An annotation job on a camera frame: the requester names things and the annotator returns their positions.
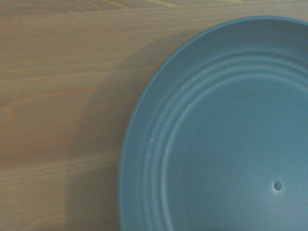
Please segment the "wooden surface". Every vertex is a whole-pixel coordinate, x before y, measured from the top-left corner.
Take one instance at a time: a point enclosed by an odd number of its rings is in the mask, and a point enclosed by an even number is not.
[[[159,65],[218,23],[307,12],[296,0],[0,0],[0,231],[119,230],[120,146]]]

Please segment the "wooden table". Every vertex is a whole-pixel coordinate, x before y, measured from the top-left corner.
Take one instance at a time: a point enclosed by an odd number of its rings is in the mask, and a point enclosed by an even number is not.
[[[0,230],[119,230],[120,146],[161,63],[224,21],[299,0],[0,1]]]

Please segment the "plate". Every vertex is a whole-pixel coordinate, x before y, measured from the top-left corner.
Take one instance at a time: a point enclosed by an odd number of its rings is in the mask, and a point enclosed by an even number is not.
[[[165,61],[123,142],[122,231],[308,230],[307,38],[241,18]]]

